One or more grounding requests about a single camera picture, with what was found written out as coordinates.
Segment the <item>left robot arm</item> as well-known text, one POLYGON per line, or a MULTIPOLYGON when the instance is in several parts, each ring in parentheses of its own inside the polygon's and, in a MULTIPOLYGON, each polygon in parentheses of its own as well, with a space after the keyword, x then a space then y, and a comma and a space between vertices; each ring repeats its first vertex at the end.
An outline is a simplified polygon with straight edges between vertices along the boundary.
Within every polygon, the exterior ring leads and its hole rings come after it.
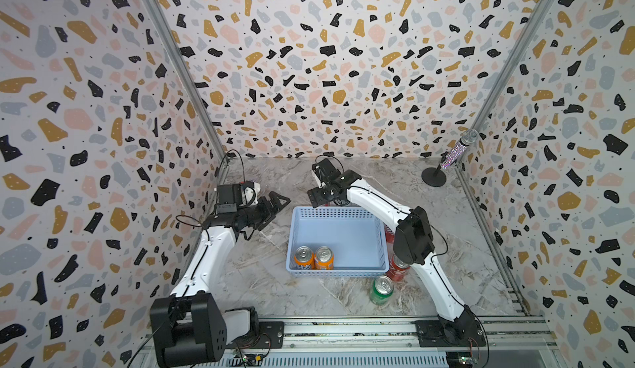
POLYGON ((150 308, 158 366, 217 362, 228 348, 236 349, 243 359, 244 349, 260 342, 272 348, 269 335, 261 332, 255 308, 223 312, 213 297, 213 287, 243 229, 263 230, 289 203, 276 192, 252 196, 246 202, 238 197, 218 200, 201 224, 200 243, 183 278, 168 297, 156 300, 150 308))

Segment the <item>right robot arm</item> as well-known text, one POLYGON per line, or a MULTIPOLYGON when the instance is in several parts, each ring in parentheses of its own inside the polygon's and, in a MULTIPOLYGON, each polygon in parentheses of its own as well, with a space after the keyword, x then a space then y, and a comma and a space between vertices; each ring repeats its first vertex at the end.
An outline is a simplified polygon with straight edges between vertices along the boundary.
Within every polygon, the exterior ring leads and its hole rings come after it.
POLYGON ((329 158, 311 167, 317 187, 308 191, 317 208, 335 201, 347 201, 376 216, 395 234, 393 253, 409 265, 429 293, 443 337, 452 345, 486 340, 481 320, 456 294, 435 252, 433 230, 422 207, 407 207, 373 188, 357 172, 337 169, 329 158))

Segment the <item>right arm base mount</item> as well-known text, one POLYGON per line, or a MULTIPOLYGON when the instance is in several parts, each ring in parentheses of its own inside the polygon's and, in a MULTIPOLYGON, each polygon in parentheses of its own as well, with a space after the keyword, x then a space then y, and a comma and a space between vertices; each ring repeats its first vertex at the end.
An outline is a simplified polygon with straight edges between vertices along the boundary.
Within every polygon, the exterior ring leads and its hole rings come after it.
POLYGON ((420 347, 486 346, 485 333, 474 318, 466 322, 450 322, 444 318, 418 320, 414 326, 420 347))

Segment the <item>green soda can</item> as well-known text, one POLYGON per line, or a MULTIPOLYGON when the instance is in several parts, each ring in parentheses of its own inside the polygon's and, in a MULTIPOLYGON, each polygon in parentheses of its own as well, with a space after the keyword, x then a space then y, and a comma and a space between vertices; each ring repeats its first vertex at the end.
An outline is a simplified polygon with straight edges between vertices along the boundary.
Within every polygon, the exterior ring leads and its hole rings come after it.
POLYGON ((378 306, 385 305, 394 292, 394 283, 387 275, 376 277, 370 287, 370 301, 378 306))

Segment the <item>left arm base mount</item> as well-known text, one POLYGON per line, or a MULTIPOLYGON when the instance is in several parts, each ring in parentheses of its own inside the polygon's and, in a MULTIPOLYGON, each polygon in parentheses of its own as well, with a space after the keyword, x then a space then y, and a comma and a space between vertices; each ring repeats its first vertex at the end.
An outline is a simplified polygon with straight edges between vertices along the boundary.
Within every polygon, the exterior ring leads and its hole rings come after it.
POLYGON ((247 335, 241 336, 227 345, 227 349, 239 347, 242 351, 260 349, 264 351, 281 349, 284 343, 283 321, 265 321, 258 324, 258 328, 251 329, 247 335))

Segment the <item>red cola can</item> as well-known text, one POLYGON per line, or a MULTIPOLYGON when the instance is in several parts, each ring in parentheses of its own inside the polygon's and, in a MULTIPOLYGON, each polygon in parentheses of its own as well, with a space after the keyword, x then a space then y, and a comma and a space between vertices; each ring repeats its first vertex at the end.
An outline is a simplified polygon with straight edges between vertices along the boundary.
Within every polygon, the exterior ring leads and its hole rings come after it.
POLYGON ((385 226, 385 240, 389 244, 395 242, 395 233, 388 226, 385 226))
POLYGON ((410 265, 400 260, 397 255, 392 255, 390 268, 386 275, 395 283, 400 282, 407 275, 410 265))

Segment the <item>orange soda can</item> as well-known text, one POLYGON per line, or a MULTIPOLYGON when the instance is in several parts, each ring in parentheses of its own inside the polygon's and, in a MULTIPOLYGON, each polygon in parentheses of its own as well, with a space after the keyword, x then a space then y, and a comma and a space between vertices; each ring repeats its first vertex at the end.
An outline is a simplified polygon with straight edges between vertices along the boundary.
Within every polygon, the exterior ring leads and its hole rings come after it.
POLYGON ((314 252, 314 266, 316 270, 334 269, 334 254, 329 247, 319 247, 314 252))
POLYGON ((314 252, 310 247, 301 246, 294 252, 294 264, 298 270, 313 270, 314 252))

